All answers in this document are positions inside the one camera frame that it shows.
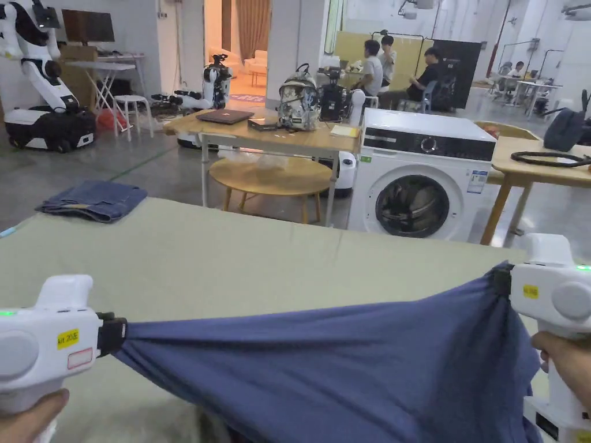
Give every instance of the washing machine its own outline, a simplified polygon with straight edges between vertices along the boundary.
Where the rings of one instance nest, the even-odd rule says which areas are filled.
[[[495,146],[467,119],[366,109],[348,229],[467,241]]]

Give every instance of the black bag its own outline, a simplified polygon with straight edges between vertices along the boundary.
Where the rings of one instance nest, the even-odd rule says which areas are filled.
[[[543,114],[543,116],[546,116],[554,112],[559,113],[546,131],[544,137],[545,148],[568,152],[579,142],[583,135],[585,114],[587,113],[587,107],[589,106],[589,98],[586,89],[583,90],[582,102],[583,110],[580,112],[575,112],[568,108],[561,108]]]

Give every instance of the doorway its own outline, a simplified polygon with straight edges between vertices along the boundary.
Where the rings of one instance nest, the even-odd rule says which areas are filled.
[[[264,106],[271,0],[204,0],[205,65],[226,54],[232,109]]]

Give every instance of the sofa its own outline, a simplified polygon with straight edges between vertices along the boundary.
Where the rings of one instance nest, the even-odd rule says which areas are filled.
[[[255,51],[255,58],[244,60],[246,72],[252,75],[252,85],[258,82],[258,76],[267,76],[267,51]]]

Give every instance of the man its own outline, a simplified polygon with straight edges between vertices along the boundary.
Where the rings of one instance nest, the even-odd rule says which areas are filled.
[[[515,65],[515,68],[512,71],[510,71],[507,75],[509,77],[513,77],[515,79],[523,78],[525,73],[522,73],[521,70],[523,69],[524,66],[525,66],[525,63],[523,63],[522,61],[518,61],[517,64]]]
[[[365,63],[363,64],[363,78],[351,89],[361,89],[366,97],[377,97],[382,81],[384,71],[382,63],[377,58],[379,52],[379,43],[375,40],[365,42]]]
[[[379,60],[382,63],[382,71],[384,71],[384,79],[382,81],[382,87],[390,86],[392,79],[394,78],[394,64],[396,63],[396,51],[392,50],[394,44],[394,37],[386,35],[382,39],[382,51],[383,54],[379,55]]]
[[[429,48],[425,51],[425,63],[427,67],[425,72],[418,79],[410,77],[408,81],[410,86],[408,89],[399,91],[385,92],[380,95],[380,107],[382,109],[398,109],[401,100],[412,100],[413,102],[420,102],[423,99],[423,91],[427,85],[439,77],[439,60],[441,55],[435,48]]]

